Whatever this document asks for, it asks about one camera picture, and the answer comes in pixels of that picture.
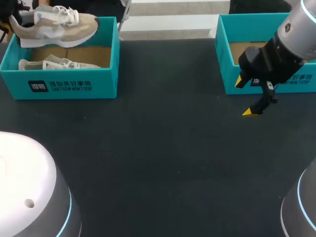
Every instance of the sneaker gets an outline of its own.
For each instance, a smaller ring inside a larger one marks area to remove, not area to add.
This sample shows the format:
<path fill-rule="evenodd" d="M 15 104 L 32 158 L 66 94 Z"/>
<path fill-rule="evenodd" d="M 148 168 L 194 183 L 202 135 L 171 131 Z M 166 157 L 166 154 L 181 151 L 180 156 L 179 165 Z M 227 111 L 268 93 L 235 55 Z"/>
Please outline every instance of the sneaker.
<path fill-rule="evenodd" d="M 58 58 L 50 54 L 44 61 L 29 62 L 21 59 L 19 70 L 50 70 L 50 69 L 96 69 L 99 66 L 87 63 L 77 63 L 67 58 Z"/>
<path fill-rule="evenodd" d="M 13 32 L 20 38 L 22 48 L 36 48 L 56 44 L 63 48 L 75 47 L 90 39 L 98 29 L 98 19 L 91 14 L 78 13 L 63 6 L 40 5 L 32 12 L 21 15 L 26 28 L 10 16 Z"/>

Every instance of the white sneaker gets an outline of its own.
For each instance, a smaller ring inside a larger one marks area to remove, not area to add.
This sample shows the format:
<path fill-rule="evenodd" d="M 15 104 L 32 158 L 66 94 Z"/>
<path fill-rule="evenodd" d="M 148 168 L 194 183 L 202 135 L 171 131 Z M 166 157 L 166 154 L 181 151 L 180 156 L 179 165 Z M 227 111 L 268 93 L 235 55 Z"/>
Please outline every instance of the white sneaker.
<path fill-rule="evenodd" d="M 99 20 L 94 15 L 78 13 L 63 6 L 40 5 L 34 11 L 21 12 L 22 25 L 10 16 L 13 32 L 21 41 L 22 48 L 36 48 L 56 44 L 63 48 L 75 47 L 86 42 L 97 31 Z"/>
<path fill-rule="evenodd" d="M 19 70 L 50 70 L 50 69 L 95 69 L 99 66 L 88 63 L 77 63 L 66 58 L 58 58 L 50 54 L 44 61 L 29 62 L 21 59 Z"/>

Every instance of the floor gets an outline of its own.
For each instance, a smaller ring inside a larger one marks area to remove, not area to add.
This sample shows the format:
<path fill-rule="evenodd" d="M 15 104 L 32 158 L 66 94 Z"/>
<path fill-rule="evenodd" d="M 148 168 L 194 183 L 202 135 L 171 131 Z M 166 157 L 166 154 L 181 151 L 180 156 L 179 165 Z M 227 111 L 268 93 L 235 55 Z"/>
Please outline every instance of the floor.
<path fill-rule="evenodd" d="M 299 0 L 287 1 L 295 5 Z M 32 0 L 24 2 L 31 6 Z M 120 37 L 123 40 L 213 38 L 218 15 L 227 14 L 229 4 L 229 0 L 133 0 Z"/>

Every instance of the dark tabletop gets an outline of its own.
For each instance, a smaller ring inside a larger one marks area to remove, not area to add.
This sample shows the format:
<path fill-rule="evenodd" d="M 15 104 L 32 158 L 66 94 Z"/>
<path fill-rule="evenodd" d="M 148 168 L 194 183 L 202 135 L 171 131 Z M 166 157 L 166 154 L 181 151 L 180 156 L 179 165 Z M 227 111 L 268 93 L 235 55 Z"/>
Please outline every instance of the dark tabletop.
<path fill-rule="evenodd" d="M 52 154 L 83 237 L 283 237 L 283 197 L 316 154 L 316 94 L 225 95 L 212 39 L 122 41 L 115 100 L 14 101 L 0 130 Z"/>

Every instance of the teal cardboard box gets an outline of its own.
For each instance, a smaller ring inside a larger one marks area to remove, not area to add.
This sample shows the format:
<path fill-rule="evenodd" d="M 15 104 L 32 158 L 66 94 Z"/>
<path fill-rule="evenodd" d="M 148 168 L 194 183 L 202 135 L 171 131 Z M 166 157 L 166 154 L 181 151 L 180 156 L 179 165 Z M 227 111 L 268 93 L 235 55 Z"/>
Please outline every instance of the teal cardboard box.
<path fill-rule="evenodd" d="M 100 17 L 97 33 L 70 49 L 54 45 L 21 48 L 13 36 L 0 65 L 1 76 L 16 100 L 116 98 L 119 74 L 119 33 L 115 17 Z M 19 71 L 21 59 L 41 61 L 49 54 L 92 63 L 100 69 Z"/>
<path fill-rule="evenodd" d="M 278 30 L 288 13 L 220 15 L 215 38 L 216 54 L 226 94 L 261 94 L 261 87 L 235 88 L 240 74 L 238 58 L 248 46 L 262 47 Z M 306 63 L 277 93 L 316 92 L 316 63 Z"/>

